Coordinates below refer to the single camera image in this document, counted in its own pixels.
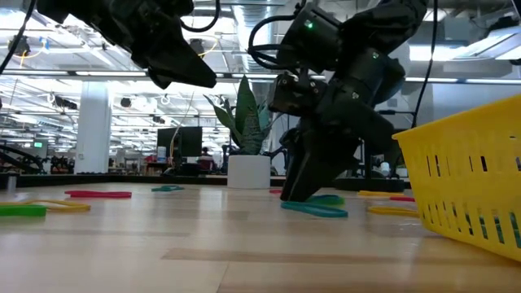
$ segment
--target white pot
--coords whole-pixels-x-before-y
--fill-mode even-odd
[[[265,155],[232,155],[228,161],[228,187],[267,189],[271,160]]]

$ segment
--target wooden tabletop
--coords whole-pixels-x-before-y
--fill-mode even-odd
[[[349,218],[280,208],[267,190],[97,184],[18,189],[1,201],[66,199],[66,190],[125,190],[132,199],[79,200],[77,214],[0,217],[2,293],[520,292],[521,264],[426,231],[417,219]],[[413,207],[412,203],[394,203]]]

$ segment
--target yellow plastic basket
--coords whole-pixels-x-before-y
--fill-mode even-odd
[[[427,229],[521,261],[521,95],[393,138]]]

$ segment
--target potted plant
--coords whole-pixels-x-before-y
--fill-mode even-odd
[[[237,92],[235,115],[227,99],[219,98],[221,106],[204,96],[213,106],[217,119],[228,129],[239,150],[228,161],[228,187],[243,189],[269,188],[271,162],[259,155],[271,126],[265,103],[257,105],[248,79],[244,76]]]

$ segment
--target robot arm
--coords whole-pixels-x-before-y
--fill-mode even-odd
[[[216,4],[218,16],[219,0]],[[173,81],[210,88],[216,84],[216,74],[182,36],[181,27],[188,28],[181,16],[193,11],[191,0],[38,0],[37,9],[61,24],[69,14],[83,20],[128,51],[161,89]]]
[[[377,7],[342,23],[340,35],[388,55],[416,33],[427,13],[427,4],[428,0],[382,0]]]
[[[313,3],[297,7],[276,60],[268,59],[299,73],[298,81],[279,75],[269,100],[271,111],[300,117],[281,138],[291,154],[282,200],[304,202],[358,164],[361,140],[374,152],[391,147],[394,128],[374,106],[401,88],[405,71],[387,55],[416,33],[426,11],[426,0],[383,1],[341,24]],[[311,81],[309,69],[335,74]]]

